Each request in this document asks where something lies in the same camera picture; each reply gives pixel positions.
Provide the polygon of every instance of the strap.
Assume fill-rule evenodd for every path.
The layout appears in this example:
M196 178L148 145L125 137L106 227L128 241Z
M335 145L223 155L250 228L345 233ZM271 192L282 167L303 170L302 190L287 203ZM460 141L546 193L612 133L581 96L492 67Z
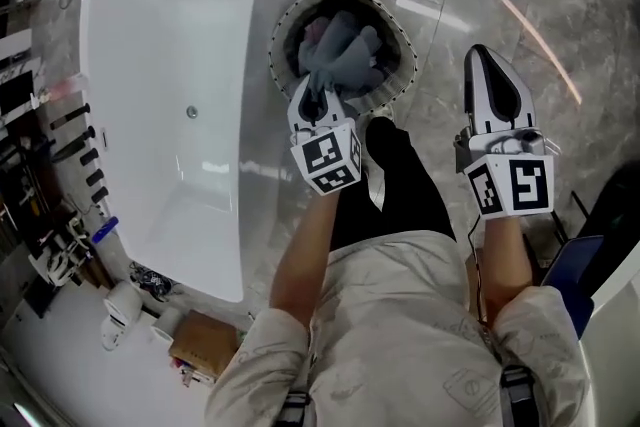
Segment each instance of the strap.
M282 405L274 427L302 427L307 406L311 397L304 391L290 391Z
M536 380L531 370L497 343L484 325L482 339L502 366L500 404L504 427L541 427L543 424L534 392Z
M505 427L540 427L538 405L533 392L535 379L522 365L503 368L500 378L502 421Z

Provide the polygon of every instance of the black pants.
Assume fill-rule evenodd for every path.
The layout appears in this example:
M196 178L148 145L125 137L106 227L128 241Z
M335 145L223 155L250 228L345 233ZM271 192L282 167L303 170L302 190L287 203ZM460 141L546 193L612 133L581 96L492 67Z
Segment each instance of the black pants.
M340 193L331 237L331 250L361 240L413 230L455 236L442 197L411 146L409 134L387 118L374 118L367 127L367 149L384 170L382 211L369 197L366 176Z

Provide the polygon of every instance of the freestanding bathtub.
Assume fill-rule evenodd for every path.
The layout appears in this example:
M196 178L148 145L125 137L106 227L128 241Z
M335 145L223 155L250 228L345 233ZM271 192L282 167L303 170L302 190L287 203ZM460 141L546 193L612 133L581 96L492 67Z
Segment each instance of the freestanding bathtub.
M133 260L238 302L267 251L286 103L267 43L293 0L82 0L106 207Z

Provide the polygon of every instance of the cardboard box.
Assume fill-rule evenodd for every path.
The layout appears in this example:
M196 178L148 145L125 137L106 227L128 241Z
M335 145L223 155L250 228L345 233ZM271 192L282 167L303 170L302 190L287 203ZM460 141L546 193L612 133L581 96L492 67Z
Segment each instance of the cardboard box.
M227 368L238 346L233 326L191 310L176 329L169 355L217 378Z

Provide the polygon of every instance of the jacket sleeve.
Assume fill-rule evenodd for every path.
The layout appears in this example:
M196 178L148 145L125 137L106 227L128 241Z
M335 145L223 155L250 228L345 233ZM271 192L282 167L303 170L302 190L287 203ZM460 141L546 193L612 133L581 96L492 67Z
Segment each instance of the jacket sleeve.
M550 425L582 425L589 377L560 292L552 287L525 289L503 308L493 331L502 347L537 376Z
M288 313L262 311L213 387L205 424L271 427L308 353L306 329Z

